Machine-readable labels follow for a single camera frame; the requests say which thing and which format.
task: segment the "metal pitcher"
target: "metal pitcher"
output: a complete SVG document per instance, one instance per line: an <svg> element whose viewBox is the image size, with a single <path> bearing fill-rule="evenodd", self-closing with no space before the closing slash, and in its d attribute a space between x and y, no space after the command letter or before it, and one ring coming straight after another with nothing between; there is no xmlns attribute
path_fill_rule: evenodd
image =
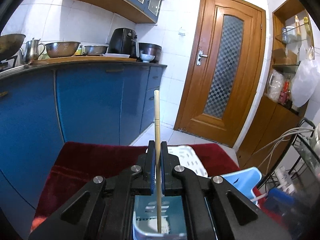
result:
<svg viewBox="0 0 320 240"><path fill-rule="evenodd" d="M35 40L35 38L32 38L31 41L28 41L26 43L26 49L24 51L24 54L23 54L23 51L22 49L20 48L20 51L21 53L23 54L22 56L22 60L25 62L25 63L29 63L30 61L33 61L33 60L37 60L39 58L39 56L44 52L44 49L45 49L45 45L43 43L39 43L40 40ZM43 45L43 50L42 52L39 54L39 49L38 47L40 45Z"/></svg>

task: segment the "white plastic bag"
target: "white plastic bag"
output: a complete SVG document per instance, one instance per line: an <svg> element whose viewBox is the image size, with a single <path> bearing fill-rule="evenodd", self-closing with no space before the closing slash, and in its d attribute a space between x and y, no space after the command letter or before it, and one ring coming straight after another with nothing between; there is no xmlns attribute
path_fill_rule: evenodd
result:
<svg viewBox="0 0 320 240"><path fill-rule="evenodd" d="M291 98L292 103L303 106L312 96L320 80L320 63L312 58L314 50L308 51L308 59L302 60L295 77L292 80Z"/></svg>
<svg viewBox="0 0 320 240"><path fill-rule="evenodd" d="M275 69L272 71L272 74L269 79L268 93L267 96L274 102L278 102L280 92L284 85L284 77L281 73Z"/></svg>

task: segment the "yellow bottle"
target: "yellow bottle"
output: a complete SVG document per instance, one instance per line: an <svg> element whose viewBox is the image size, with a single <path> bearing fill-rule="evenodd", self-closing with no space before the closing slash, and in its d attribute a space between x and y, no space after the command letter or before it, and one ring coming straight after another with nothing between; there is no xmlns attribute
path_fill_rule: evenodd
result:
<svg viewBox="0 0 320 240"><path fill-rule="evenodd" d="M296 34L301 36L300 22L297 15L295 16L294 21L296 22Z"/></svg>
<svg viewBox="0 0 320 240"><path fill-rule="evenodd" d="M311 35L311 29L310 29L308 17L304 17L303 18L303 23L304 23L304 27L306 28L307 34L310 36Z"/></svg>

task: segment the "white bowl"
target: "white bowl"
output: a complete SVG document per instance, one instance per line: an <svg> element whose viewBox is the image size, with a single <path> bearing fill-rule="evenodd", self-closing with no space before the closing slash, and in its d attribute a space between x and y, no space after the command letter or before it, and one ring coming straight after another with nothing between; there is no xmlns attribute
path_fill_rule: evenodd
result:
<svg viewBox="0 0 320 240"><path fill-rule="evenodd" d="M142 59L142 62L149 63L155 59L155 56L149 54L140 54L140 58Z"/></svg>

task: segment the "white plate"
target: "white plate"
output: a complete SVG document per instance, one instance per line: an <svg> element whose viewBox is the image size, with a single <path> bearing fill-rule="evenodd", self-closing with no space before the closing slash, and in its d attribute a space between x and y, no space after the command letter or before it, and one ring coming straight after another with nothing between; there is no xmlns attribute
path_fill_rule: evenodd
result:
<svg viewBox="0 0 320 240"><path fill-rule="evenodd" d="M130 55L128 54L115 54L115 53L106 53L103 54L104 57L121 57L121 58L129 58Z"/></svg>

